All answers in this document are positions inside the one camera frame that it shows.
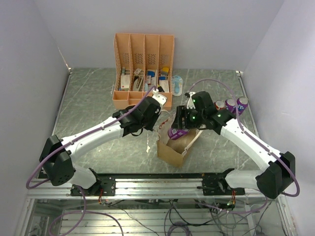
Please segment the purple Fanta can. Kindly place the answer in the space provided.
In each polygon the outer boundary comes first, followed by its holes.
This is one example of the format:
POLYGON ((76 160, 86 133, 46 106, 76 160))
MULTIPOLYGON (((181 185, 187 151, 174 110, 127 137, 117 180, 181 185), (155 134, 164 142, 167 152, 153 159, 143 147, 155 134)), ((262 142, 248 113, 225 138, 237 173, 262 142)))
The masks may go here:
POLYGON ((241 115, 249 105, 248 98, 244 96, 239 97, 237 99, 237 105, 238 105, 238 114, 241 115))
POLYGON ((225 100, 226 109, 229 110, 231 113, 235 113, 236 103, 233 98, 229 98, 225 100))
POLYGON ((172 140, 177 140, 188 133, 189 133, 188 129, 169 128, 167 131, 168 137, 172 140))

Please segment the patterned canvas tote bag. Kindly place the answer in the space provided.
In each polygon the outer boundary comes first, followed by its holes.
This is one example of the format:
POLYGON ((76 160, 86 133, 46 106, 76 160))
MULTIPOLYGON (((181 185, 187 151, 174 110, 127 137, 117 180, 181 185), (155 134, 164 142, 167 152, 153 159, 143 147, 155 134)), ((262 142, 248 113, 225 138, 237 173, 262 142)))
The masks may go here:
POLYGON ((174 115, 170 116, 157 128, 157 156, 167 164, 181 168, 202 131, 190 129, 188 134, 172 140, 168 137, 167 131, 171 128, 174 118, 174 115))

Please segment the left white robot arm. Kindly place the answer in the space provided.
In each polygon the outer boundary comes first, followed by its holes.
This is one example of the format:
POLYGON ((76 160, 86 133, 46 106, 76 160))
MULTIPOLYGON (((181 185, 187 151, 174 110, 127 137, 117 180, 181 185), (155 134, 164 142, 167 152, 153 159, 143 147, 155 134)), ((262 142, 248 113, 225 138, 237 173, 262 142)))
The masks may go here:
POLYGON ((100 191, 95 171, 75 164, 75 159, 96 147, 126 135, 135 136, 153 127, 167 99, 163 95, 147 96, 135 106, 118 110, 100 124, 76 135, 47 139, 41 161, 47 159, 43 169, 53 186, 65 183, 81 186, 89 195, 100 191))

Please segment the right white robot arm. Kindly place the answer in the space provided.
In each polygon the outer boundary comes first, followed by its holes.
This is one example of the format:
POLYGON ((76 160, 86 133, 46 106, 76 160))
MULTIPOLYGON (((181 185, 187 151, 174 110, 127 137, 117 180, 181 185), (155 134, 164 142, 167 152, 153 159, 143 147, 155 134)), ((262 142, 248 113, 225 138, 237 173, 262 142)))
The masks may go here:
POLYGON ((178 106, 174 129, 213 130, 247 154, 259 167, 257 171, 229 171, 217 182, 220 193, 234 188, 250 188, 275 199, 295 182, 295 156, 270 147, 245 128, 227 109, 217 110, 208 92, 189 92, 186 105, 178 106))

